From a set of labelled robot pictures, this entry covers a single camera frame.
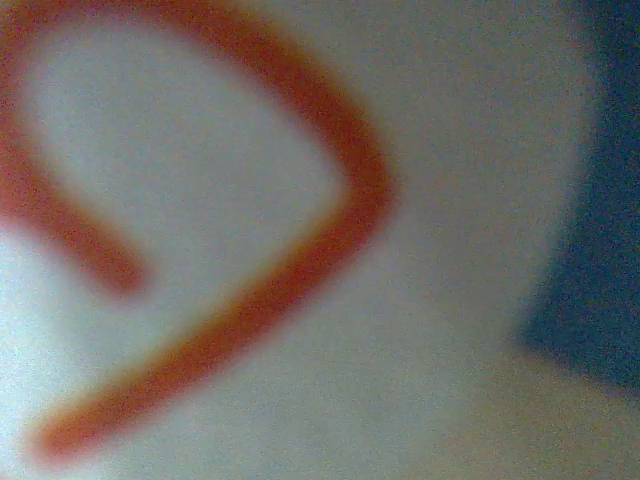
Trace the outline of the blue checkered paper bag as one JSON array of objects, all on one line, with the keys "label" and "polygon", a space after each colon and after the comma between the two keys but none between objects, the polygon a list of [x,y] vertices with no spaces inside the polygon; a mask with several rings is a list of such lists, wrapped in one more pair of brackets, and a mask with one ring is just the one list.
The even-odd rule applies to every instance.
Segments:
[{"label": "blue checkered paper bag", "polygon": [[626,1],[5,1],[5,479],[635,479]]}]

